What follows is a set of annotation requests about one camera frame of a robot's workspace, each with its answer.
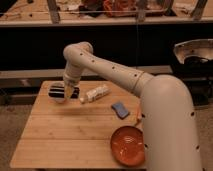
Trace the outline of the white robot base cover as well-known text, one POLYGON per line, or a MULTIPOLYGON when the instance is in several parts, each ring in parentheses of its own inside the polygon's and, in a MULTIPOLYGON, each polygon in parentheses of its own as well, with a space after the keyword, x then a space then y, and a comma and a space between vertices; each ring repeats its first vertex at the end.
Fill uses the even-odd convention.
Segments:
POLYGON ((184 64, 187 58, 193 56, 213 60, 213 39, 194 39, 177 43, 173 53, 180 64, 184 64))

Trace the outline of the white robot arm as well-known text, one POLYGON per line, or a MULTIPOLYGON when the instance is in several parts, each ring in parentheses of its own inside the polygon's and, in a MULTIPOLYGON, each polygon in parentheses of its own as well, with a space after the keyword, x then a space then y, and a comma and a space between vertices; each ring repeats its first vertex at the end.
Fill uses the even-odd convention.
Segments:
POLYGON ((193 101, 180 79, 96 57, 88 42, 66 46, 63 56, 67 87, 89 69, 140 98, 147 171, 202 171, 193 101))

